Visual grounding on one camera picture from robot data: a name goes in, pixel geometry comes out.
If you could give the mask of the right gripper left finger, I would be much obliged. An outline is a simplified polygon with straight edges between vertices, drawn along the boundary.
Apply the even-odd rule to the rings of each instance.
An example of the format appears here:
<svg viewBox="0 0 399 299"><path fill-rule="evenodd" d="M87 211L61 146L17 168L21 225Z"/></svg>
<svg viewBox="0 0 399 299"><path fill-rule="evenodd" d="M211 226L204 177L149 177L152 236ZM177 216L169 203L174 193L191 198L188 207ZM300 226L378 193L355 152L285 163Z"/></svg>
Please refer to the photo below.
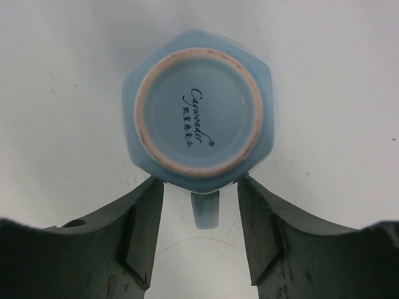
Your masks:
<svg viewBox="0 0 399 299"><path fill-rule="evenodd" d="M151 284L164 185L133 191L61 227L1 219L2 298L143 298Z"/></svg>

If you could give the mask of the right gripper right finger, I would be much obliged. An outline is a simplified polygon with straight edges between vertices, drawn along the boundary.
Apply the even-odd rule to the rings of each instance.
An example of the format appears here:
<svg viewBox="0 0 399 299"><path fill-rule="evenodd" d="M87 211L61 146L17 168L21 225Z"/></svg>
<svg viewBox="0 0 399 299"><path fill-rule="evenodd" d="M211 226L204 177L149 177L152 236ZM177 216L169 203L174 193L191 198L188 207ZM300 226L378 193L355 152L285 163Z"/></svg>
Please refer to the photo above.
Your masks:
<svg viewBox="0 0 399 299"><path fill-rule="evenodd" d="M238 182L251 283L259 298L397 298L398 222L351 229Z"/></svg>

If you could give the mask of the light blue mug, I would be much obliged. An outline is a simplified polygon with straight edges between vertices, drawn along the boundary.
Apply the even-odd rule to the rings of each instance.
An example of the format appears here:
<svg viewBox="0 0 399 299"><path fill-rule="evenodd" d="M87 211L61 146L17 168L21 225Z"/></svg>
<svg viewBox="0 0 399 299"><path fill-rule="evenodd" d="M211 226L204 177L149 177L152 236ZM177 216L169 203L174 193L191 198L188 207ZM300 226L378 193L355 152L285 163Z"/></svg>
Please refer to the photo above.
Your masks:
<svg viewBox="0 0 399 299"><path fill-rule="evenodd" d="M272 151L269 67L242 45L182 32L140 62L122 85L132 163L191 194L197 228L219 224L219 192Z"/></svg>

